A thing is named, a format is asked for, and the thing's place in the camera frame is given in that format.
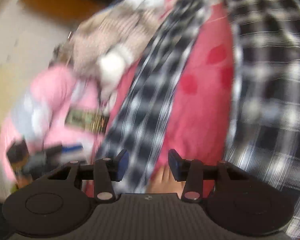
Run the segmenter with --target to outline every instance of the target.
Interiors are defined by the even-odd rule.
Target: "metal screw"
[[[189,191],[185,193],[185,198],[190,200],[197,200],[198,198],[200,198],[200,194],[198,192]]]
[[[109,200],[112,196],[113,195],[110,192],[101,192],[97,195],[97,198],[100,200]]]

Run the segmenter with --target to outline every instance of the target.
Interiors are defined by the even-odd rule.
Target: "wooden surface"
[[[66,24],[78,24],[106,7],[97,0],[19,0],[28,8]]]

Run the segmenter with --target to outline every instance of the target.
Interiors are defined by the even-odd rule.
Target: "human hand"
[[[177,193],[181,198],[185,181],[175,181],[169,166],[162,166],[154,179],[150,181],[147,193]]]

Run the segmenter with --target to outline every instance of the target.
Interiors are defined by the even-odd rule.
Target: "black and white plaid fabric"
[[[96,157],[129,152],[116,192],[144,192],[161,150],[175,87],[207,17],[209,0],[178,0],[149,42],[129,93]]]
[[[226,160],[295,203],[300,238],[300,0],[225,0],[235,78]]]

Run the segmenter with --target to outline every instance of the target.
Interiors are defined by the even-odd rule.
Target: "circular suction pad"
[[[89,198],[65,180],[38,180],[7,198],[7,222],[26,236],[57,236],[80,226],[90,214]]]
[[[281,192],[263,182],[238,180],[208,198],[207,213],[231,232],[264,236],[290,222],[293,205]]]

